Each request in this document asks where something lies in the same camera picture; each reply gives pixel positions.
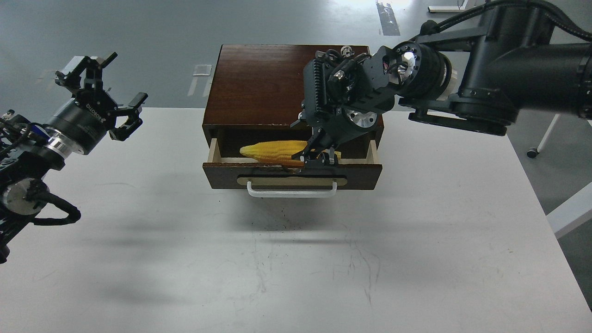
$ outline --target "wooden box top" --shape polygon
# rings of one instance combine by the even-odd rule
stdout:
[[[303,69],[331,45],[222,45],[205,109],[208,143],[221,127],[288,129],[304,99]],[[356,54],[367,46],[352,46]]]

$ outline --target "black cable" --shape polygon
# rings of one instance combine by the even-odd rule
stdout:
[[[4,119],[0,119],[0,122],[3,124],[6,124],[6,125],[10,125],[12,127],[12,125]],[[25,132],[23,134],[21,134],[21,136],[18,139],[16,139],[14,142],[12,142],[10,145],[8,145],[8,147],[6,147],[0,151],[0,158],[3,158],[4,155],[8,154],[8,152],[10,152],[11,149],[15,148],[16,146],[20,145],[23,141],[28,139],[28,135],[31,133],[31,129],[33,128],[33,126],[43,127],[43,125],[41,125],[39,123],[26,124],[25,125]]]
[[[579,28],[560,8],[550,4],[549,2],[542,0],[496,0],[492,2],[486,2],[484,5],[473,7],[466,10],[458,15],[454,15],[442,22],[437,26],[437,32],[444,31],[450,27],[453,27],[463,21],[470,18],[476,17],[483,14],[484,12],[498,7],[535,7],[545,11],[546,16],[560,29],[564,30],[568,34],[581,38],[585,41],[592,41],[592,33],[584,31]]]
[[[64,211],[68,214],[68,216],[62,219],[53,219],[53,218],[34,218],[33,224],[36,226],[60,226],[60,225],[69,225],[81,218],[80,210],[76,208],[74,205],[69,203],[68,201],[58,197],[55,194],[49,193],[48,191],[39,192],[31,196],[32,199],[43,201],[46,203],[50,203],[60,210]]]
[[[25,126],[25,132],[17,140],[12,142],[10,145],[8,145],[8,147],[4,148],[2,151],[0,151],[0,158],[3,158],[4,155],[8,154],[8,152],[10,152],[11,149],[15,148],[23,141],[25,141],[29,133],[31,133],[31,124],[27,124]]]

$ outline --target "gray floor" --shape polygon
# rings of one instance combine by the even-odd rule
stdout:
[[[374,0],[349,1],[2,1],[0,2],[0,111],[13,108],[43,122],[69,93],[53,72],[74,55],[119,57],[105,70],[105,86],[119,103],[138,91],[151,107],[205,107],[208,78],[191,93],[198,64],[215,66],[221,44],[361,44],[376,51],[414,36],[421,23],[450,14],[429,14],[428,5],[451,0],[392,0],[401,36],[384,36]],[[592,7],[580,0],[552,1],[585,30]],[[553,42],[578,42],[562,32]],[[463,55],[453,62],[462,67]],[[552,114],[523,111],[509,137],[545,212],[592,181],[592,130],[563,117],[544,153],[525,156],[540,141]],[[592,222],[561,244],[592,304]]]

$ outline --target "drawer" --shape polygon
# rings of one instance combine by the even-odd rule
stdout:
[[[302,169],[241,156],[242,146],[308,140],[311,128],[291,129],[304,99],[303,69],[331,45],[223,45],[214,71],[202,129],[210,153],[203,164],[212,188],[372,190],[382,171],[377,147],[384,124],[337,149],[337,168]],[[368,52],[353,46],[356,53]]]
[[[251,181],[254,188],[260,189],[325,189],[335,181],[342,190],[373,190],[382,171],[376,141],[368,141],[363,157],[352,155],[350,150],[338,150],[342,158],[337,168],[301,169],[239,157],[228,149],[221,149],[218,139],[212,138],[203,169],[212,188],[246,188]]]

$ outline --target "chair wheel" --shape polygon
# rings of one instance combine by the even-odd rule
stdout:
[[[526,156],[528,156],[530,158],[535,158],[538,154],[539,154],[539,151],[536,148],[530,148],[526,152]]]

